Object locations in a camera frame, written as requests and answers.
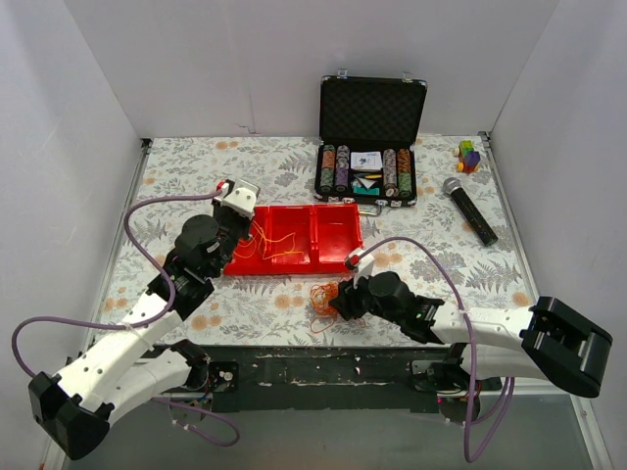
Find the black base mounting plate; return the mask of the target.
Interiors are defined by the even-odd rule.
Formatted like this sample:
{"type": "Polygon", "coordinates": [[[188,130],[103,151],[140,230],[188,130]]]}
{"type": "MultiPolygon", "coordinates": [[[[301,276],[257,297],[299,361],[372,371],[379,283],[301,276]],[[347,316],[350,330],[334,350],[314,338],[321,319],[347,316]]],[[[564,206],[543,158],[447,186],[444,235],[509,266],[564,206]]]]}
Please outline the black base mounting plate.
{"type": "Polygon", "coordinates": [[[214,412],[325,409],[438,411],[434,390],[417,376],[444,361],[446,347],[204,346],[210,374],[177,398],[208,396],[214,412]]]}

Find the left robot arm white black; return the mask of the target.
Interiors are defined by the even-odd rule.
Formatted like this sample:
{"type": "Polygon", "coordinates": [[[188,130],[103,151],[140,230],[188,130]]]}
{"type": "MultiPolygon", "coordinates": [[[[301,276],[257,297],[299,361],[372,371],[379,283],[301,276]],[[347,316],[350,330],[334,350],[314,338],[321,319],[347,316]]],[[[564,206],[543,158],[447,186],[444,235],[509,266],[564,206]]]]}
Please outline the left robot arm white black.
{"type": "Polygon", "coordinates": [[[170,389],[207,386],[209,357],[188,340],[139,360],[213,293],[213,279],[248,237],[253,216],[252,206],[222,201],[211,214],[187,219],[159,276],[133,309],[79,358],[30,380],[33,417],[69,459],[93,451],[116,421],[144,402],[170,389]]]}

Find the colourful toy block train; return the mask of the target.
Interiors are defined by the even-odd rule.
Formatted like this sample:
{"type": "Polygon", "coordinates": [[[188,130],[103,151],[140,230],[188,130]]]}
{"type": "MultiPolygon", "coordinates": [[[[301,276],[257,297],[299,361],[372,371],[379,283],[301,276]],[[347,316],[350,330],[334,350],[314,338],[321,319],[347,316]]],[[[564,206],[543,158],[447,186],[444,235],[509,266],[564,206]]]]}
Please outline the colourful toy block train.
{"type": "Polygon", "coordinates": [[[454,148],[454,156],[458,159],[457,172],[469,174],[478,170],[481,156],[470,140],[461,140],[454,148]]]}

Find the black handheld microphone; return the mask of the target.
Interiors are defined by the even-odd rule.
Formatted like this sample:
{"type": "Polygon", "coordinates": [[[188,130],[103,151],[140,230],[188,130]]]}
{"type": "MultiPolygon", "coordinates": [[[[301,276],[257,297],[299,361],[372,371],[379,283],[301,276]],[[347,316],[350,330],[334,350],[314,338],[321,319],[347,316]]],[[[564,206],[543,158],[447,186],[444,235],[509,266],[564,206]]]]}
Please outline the black handheld microphone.
{"type": "Polygon", "coordinates": [[[492,227],[462,188],[459,179],[455,177],[447,178],[443,183],[443,191],[458,207],[484,247],[490,247],[499,241],[492,227]]]}

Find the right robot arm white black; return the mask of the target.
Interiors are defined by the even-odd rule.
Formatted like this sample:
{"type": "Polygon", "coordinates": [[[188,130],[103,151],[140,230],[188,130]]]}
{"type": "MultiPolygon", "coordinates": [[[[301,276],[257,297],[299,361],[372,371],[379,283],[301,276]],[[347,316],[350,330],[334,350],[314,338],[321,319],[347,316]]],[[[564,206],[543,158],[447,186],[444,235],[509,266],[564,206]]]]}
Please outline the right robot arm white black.
{"type": "Polygon", "coordinates": [[[421,344],[474,343],[475,352],[464,350],[443,365],[445,381],[460,390],[477,378],[522,377],[592,399],[601,391],[612,346],[607,331],[557,298],[461,311],[413,294],[391,271],[341,282],[329,304],[346,320],[367,313],[383,318],[421,344]]]}

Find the black poker chip case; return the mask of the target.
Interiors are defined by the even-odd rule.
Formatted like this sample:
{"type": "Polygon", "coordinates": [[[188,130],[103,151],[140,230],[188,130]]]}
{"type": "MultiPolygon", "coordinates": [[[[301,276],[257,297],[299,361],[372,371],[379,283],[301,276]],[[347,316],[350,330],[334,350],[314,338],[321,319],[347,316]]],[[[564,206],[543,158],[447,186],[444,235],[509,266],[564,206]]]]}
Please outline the black poker chip case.
{"type": "Polygon", "coordinates": [[[410,208],[417,203],[414,143],[428,85],[401,78],[350,76],[320,81],[314,196],[325,203],[410,208]],[[378,151],[383,167],[353,170],[352,152],[378,151]]]}

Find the orange rubber band tangle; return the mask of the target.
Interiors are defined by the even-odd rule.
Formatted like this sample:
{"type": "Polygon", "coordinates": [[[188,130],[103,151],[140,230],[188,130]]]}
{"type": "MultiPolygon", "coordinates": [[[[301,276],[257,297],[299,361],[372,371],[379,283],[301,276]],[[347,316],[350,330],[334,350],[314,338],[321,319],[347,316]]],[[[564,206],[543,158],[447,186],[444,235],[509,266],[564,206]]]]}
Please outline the orange rubber band tangle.
{"type": "Polygon", "coordinates": [[[310,330],[313,334],[321,334],[339,321],[340,314],[330,302],[337,298],[339,285],[326,283],[313,285],[310,289],[310,303],[314,316],[310,322],[310,330]]]}

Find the red plastic compartment bin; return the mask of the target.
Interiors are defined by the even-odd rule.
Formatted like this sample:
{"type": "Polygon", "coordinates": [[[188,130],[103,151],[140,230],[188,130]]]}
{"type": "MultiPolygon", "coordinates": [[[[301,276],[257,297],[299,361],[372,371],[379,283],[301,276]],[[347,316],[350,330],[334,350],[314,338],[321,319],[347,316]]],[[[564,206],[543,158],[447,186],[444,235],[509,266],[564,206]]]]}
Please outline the red plastic compartment bin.
{"type": "Polygon", "coordinates": [[[271,260],[259,258],[233,261],[224,273],[230,276],[326,275],[345,273],[345,259],[362,246],[361,217],[355,204],[302,206],[258,206],[252,221],[268,237],[281,238],[296,233],[296,246],[302,255],[271,260]]]}

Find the white playing card box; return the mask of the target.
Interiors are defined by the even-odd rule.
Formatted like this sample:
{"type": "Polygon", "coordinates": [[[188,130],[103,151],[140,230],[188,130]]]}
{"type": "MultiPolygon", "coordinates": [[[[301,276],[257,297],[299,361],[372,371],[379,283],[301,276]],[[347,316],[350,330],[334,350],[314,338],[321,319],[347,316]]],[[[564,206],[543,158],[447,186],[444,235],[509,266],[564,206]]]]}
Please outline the white playing card box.
{"type": "Polygon", "coordinates": [[[377,171],[383,167],[381,153],[378,151],[352,152],[350,166],[353,170],[377,171]]]}

